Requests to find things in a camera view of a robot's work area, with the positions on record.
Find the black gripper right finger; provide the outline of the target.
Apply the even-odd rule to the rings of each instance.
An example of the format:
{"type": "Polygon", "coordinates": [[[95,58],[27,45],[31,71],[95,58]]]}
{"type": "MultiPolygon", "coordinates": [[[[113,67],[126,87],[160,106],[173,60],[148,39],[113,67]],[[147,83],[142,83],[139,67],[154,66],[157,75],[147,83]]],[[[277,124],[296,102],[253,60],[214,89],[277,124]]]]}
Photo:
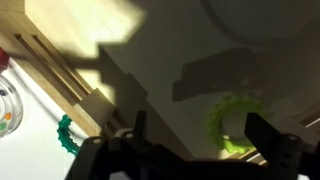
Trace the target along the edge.
{"type": "Polygon", "coordinates": [[[281,133],[258,113],[247,114],[245,135],[270,164],[279,161],[281,133]]]}

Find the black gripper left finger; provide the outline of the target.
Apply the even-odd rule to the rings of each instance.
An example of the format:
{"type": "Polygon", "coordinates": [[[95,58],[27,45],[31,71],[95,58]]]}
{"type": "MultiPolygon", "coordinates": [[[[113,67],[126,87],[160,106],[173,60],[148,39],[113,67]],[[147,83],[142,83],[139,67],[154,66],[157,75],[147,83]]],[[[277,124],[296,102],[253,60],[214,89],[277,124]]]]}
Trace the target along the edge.
{"type": "Polygon", "coordinates": [[[135,137],[143,137],[146,129],[147,113],[145,111],[139,111],[136,116],[135,125],[133,128],[133,134],[135,137]]]}

